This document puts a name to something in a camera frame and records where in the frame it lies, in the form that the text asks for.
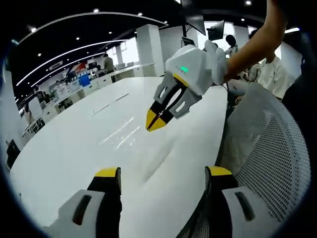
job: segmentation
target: ceiling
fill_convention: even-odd
[[[253,0],[251,6],[246,6],[244,0],[192,1],[202,11],[205,21],[225,19],[238,25],[259,27],[266,13],[266,0]],[[65,4],[65,1],[60,0],[33,0],[22,1],[19,4],[12,3],[14,6],[12,6],[11,19],[8,20],[9,23],[5,24],[7,40],[14,39],[20,42],[30,34],[32,27],[38,29],[14,47],[9,54],[13,89],[17,98],[30,94],[31,85],[47,75],[49,72],[46,70],[54,63],[62,60],[65,65],[77,59],[103,52],[106,47],[109,49],[119,43],[101,44],[69,53],[39,68],[16,86],[29,72],[62,53],[98,42],[129,39],[135,35],[136,28],[145,24],[166,27],[162,22],[167,21],[167,27],[171,27],[181,25],[183,21],[181,5],[174,0],[151,1],[148,4],[144,4],[144,1],[141,0],[113,1],[111,4],[107,4],[107,2],[101,0],[84,3],[67,1]],[[123,12],[133,15],[141,12],[143,16],[161,23],[127,15],[99,13],[65,19],[39,29],[41,26],[63,17],[92,13],[95,8],[98,8],[100,12]],[[246,19],[245,22],[241,22],[242,17]],[[295,45],[296,42],[292,42],[293,38],[289,42]]]

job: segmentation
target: oval conference table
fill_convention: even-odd
[[[125,78],[77,102],[24,147],[10,178],[40,227],[102,168],[121,167],[121,238],[174,238],[205,190],[223,133],[227,91],[211,87],[180,119],[148,132],[160,77]]]

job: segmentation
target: green led light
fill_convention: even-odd
[[[188,72],[188,68],[186,68],[186,67],[184,67],[184,66],[181,66],[181,68],[180,68],[182,71],[184,71],[184,72]]]

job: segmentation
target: gray mesh chair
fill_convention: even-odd
[[[262,198],[280,222],[308,189],[311,169],[303,136],[283,104],[256,83],[228,118],[220,153],[221,166]]]

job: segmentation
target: black ceiling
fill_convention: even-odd
[[[251,6],[245,5],[245,0],[192,0],[202,10],[204,20],[222,20],[234,22],[240,25],[252,25],[258,27],[265,18],[266,0],[253,0]],[[30,27],[39,28],[54,20],[80,14],[90,13],[94,8],[100,12],[124,12],[130,14],[143,13],[143,16],[164,22],[170,26],[181,25],[181,5],[174,0],[160,1],[21,1],[12,3],[10,19],[6,20],[8,39],[20,42],[28,34]],[[141,19],[123,15],[88,15],[66,19],[38,30],[21,42],[10,52],[9,62],[12,71],[12,83],[15,95],[27,95],[32,89],[31,85],[43,76],[47,75],[46,69],[54,63],[63,60],[63,64],[102,52],[110,45],[98,45],[67,54],[36,70],[27,77],[19,86],[15,86],[26,74],[34,70],[42,63],[69,50],[94,44],[97,42],[114,39],[128,39],[134,35],[136,28],[144,24],[161,23],[147,19]]]

